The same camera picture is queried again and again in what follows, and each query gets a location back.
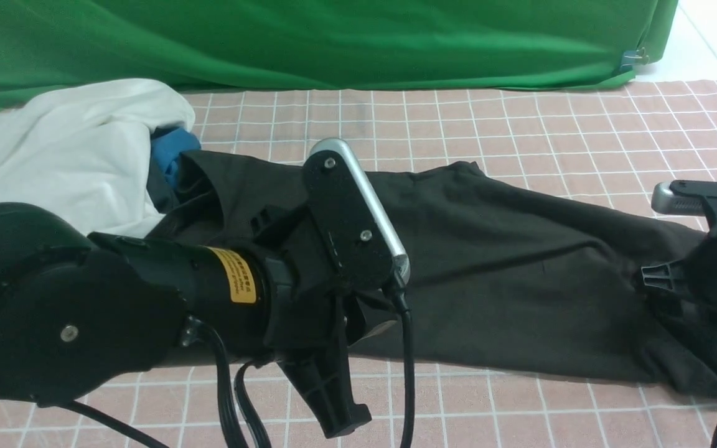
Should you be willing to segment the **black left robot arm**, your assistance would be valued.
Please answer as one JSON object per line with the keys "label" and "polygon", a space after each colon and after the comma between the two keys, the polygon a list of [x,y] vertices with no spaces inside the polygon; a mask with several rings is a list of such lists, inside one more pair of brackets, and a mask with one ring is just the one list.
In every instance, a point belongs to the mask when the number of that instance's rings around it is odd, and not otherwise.
{"label": "black left robot arm", "polygon": [[118,375],[213,363],[228,447],[257,442],[245,369],[276,363],[328,439],[371,420],[355,402],[348,351],[410,316],[395,250],[358,222],[308,202],[268,207],[238,238],[193,244],[84,235],[40,207],[0,202],[0,399],[85,415],[146,446],[159,442],[78,403]]}

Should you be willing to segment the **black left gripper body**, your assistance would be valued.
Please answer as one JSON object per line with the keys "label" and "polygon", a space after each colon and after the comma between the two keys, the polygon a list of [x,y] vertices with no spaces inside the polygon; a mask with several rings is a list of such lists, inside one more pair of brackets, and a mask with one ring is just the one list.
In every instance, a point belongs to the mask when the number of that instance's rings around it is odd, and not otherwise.
{"label": "black left gripper body", "polygon": [[[351,388],[349,347],[370,333],[359,296],[381,289],[395,261],[369,213],[325,222],[307,206],[268,206],[250,220],[267,321],[262,342],[328,439],[370,422]],[[369,241],[362,232],[371,230]]]}

